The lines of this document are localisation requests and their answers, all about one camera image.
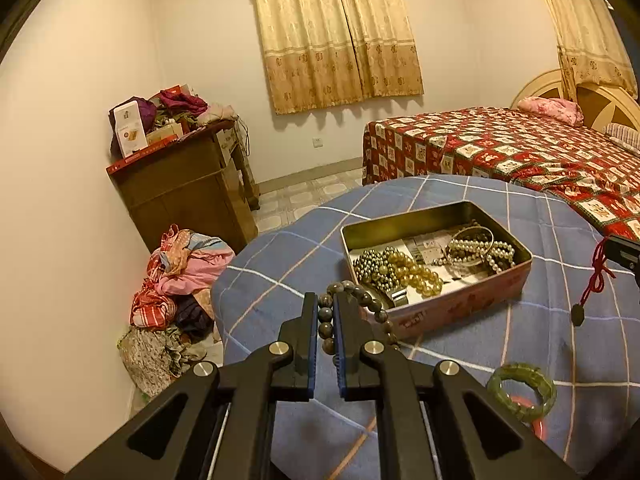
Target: clothing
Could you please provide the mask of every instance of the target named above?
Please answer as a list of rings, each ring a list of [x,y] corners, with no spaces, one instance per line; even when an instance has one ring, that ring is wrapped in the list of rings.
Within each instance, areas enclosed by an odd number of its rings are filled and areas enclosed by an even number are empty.
[[[191,340],[204,339],[213,330],[213,320],[202,309],[198,301],[189,294],[188,296],[174,296],[177,306],[175,325]]]
[[[166,328],[177,311],[168,295],[208,289],[234,256],[220,238],[180,230],[172,224],[149,258],[147,278],[134,295],[130,323],[140,328]],[[210,301],[203,308],[214,319]]]
[[[145,278],[142,288],[133,296],[129,322],[141,328],[166,328],[175,313],[173,300],[156,292],[154,283]]]
[[[172,94],[162,90],[160,92],[160,100],[172,115],[180,112],[189,112],[197,117],[207,111],[207,103],[195,95]]]
[[[175,303],[165,294],[156,291],[156,283],[162,275],[164,267],[160,259],[161,251],[167,252],[172,248],[174,240],[180,233],[178,226],[173,224],[162,235],[160,247],[156,249],[146,264],[146,278],[142,288],[134,294],[131,305],[129,322],[140,328],[166,328],[175,316]]]
[[[211,304],[211,288],[207,287],[199,290],[198,292],[194,292],[193,297],[196,299],[202,309],[207,314],[209,314],[209,317],[213,320],[216,320],[216,314],[213,312],[213,305]]]
[[[551,117],[569,126],[584,124],[584,115],[580,105],[566,99],[525,97],[518,102],[518,110]]]
[[[192,294],[201,288],[209,288],[234,256],[228,246],[214,251],[193,251],[182,273],[161,277],[156,283],[156,291],[159,294]]]
[[[149,397],[154,397],[175,378],[204,358],[207,351],[180,341],[182,331],[171,325],[166,330],[131,327],[118,342],[120,357],[131,380]]]
[[[238,114],[230,105],[223,106],[220,103],[213,103],[204,113],[198,116],[198,124],[200,126],[227,120],[237,121]]]

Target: metal bolt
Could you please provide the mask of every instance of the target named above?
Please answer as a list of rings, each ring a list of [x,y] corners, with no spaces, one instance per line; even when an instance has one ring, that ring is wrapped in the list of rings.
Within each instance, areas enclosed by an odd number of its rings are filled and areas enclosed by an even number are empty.
[[[193,367],[193,373],[198,377],[207,377],[213,372],[213,364],[209,361],[201,361]]]
[[[453,361],[443,361],[440,363],[440,371],[445,375],[456,375],[460,371],[460,366]]]
[[[289,345],[284,341],[276,341],[269,345],[269,352],[274,355],[284,355],[289,351]]]
[[[384,349],[385,346],[380,341],[367,341],[364,343],[364,350],[369,354],[382,354]]]

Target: curtain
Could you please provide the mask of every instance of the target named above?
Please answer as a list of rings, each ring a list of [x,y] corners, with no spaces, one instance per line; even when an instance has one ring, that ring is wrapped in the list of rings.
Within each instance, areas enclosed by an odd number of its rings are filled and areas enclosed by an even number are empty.
[[[256,0],[277,114],[422,93],[402,0],[346,1]]]
[[[365,98],[423,94],[404,0],[342,0]]]
[[[604,0],[544,0],[558,37],[563,91],[577,102],[576,86],[591,82],[625,89],[638,98],[638,83]]]

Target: red plaid cloth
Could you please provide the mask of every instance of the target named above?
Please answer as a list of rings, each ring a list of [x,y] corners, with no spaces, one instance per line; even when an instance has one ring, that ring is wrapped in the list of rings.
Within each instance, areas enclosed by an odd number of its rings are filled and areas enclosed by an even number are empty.
[[[433,173],[498,178],[565,200],[603,235],[640,240],[640,158],[604,134],[505,108],[369,123],[363,184]]]
[[[140,328],[157,328],[164,330],[175,318],[177,307],[171,298],[164,294],[159,294],[155,289],[155,284],[162,275],[162,265],[160,261],[161,251],[168,251],[178,232],[178,226],[172,224],[167,232],[162,235],[160,247],[156,249],[146,264],[146,275],[142,283],[142,288],[133,296],[131,305],[131,315],[129,322]]]

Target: green bangle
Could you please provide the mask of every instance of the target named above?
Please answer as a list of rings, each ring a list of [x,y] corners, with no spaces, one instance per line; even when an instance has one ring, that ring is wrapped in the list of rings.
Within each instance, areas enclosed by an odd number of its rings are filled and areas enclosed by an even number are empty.
[[[529,388],[536,390],[542,397],[542,404],[526,408],[511,400],[511,397],[502,389],[502,381],[518,381],[525,383]],[[556,402],[558,391],[553,381],[547,379],[540,368],[526,363],[512,363],[497,368],[489,378],[486,388],[494,394],[495,398],[515,415],[518,420],[526,424],[532,423],[537,418],[543,418]]]

